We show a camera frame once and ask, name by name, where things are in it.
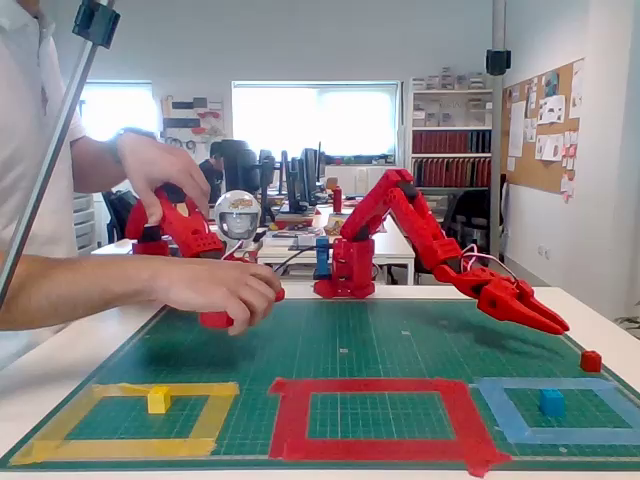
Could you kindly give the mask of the person's right hand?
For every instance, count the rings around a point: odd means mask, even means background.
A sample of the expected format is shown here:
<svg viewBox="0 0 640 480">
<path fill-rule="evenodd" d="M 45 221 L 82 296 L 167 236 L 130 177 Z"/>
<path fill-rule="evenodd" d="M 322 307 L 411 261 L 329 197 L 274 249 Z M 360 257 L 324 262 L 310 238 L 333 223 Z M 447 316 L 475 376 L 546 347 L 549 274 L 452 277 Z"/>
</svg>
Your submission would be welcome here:
<svg viewBox="0 0 640 480">
<path fill-rule="evenodd" d="M 253 263 L 151 257 L 149 269 L 154 300 L 184 311 L 226 313 L 231 335 L 263 320 L 282 291 L 271 268 Z"/>
</svg>

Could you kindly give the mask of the person's left hand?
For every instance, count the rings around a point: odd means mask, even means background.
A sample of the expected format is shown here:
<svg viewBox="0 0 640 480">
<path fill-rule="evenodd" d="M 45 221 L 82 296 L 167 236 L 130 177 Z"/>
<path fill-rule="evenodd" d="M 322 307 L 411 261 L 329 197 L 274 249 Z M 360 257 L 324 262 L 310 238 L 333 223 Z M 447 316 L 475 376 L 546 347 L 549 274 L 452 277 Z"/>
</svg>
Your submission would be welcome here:
<svg viewBox="0 0 640 480">
<path fill-rule="evenodd" d="M 187 152 L 132 132 L 121 134 L 116 145 L 126 177 L 145 208 L 148 224 L 156 225 L 163 217 L 155 190 L 165 183 L 179 187 L 203 214 L 208 212 L 210 185 Z"/>
</svg>

